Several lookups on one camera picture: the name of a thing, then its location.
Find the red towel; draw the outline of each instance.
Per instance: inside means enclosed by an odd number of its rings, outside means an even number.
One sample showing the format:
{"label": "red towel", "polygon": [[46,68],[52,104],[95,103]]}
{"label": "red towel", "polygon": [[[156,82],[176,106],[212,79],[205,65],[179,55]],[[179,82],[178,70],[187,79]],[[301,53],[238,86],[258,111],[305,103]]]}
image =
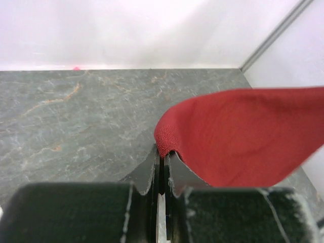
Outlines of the red towel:
{"label": "red towel", "polygon": [[213,186],[272,186],[324,144],[324,87],[240,89],[171,107],[154,137]]}

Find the white panel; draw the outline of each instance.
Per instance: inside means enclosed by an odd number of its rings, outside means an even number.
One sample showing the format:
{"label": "white panel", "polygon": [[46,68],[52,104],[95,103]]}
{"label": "white panel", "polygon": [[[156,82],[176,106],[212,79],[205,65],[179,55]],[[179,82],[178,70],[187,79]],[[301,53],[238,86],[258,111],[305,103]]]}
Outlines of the white panel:
{"label": "white panel", "polygon": [[[324,85],[324,1],[314,2],[245,73],[252,87]],[[324,198],[324,147],[303,169]]]}
{"label": "white panel", "polygon": [[0,70],[240,67],[298,0],[14,0]]}

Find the gray countertop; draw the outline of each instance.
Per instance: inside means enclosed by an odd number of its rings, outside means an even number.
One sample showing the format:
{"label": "gray countertop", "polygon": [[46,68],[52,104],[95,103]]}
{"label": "gray countertop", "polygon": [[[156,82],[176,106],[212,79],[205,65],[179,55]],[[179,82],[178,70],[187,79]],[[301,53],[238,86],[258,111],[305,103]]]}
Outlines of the gray countertop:
{"label": "gray countertop", "polygon": [[[0,72],[0,205],[28,182],[116,181],[172,105],[247,87],[238,69]],[[323,212],[309,181],[295,186]]]}

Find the red cloth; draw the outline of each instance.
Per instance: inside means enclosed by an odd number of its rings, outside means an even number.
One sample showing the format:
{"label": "red cloth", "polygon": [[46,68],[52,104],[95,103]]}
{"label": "red cloth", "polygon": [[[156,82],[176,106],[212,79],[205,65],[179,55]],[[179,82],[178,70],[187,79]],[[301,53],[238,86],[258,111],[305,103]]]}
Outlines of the red cloth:
{"label": "red cloth", "polygon": [[324,144],[324,87],[239,89],[185,100],[158,122],[171,150],[213,186],[272,186]]}

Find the white backdrop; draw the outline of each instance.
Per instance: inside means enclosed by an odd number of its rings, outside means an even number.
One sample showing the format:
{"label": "white backdrop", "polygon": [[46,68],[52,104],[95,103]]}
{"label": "white backdrop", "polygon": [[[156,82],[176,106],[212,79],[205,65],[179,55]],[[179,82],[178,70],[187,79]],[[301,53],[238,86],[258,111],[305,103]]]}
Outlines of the white backdrop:
{"label": "white backdrop", "polygon": [[[314,0],[298,19],[249,68],[252,87],[324,85],[324,1]],[[303,169],[324,198],[324,146]]]}
{"label": "white backdrop", "polygon": [[14,0],[0,70],[240,67],[298,0]]}

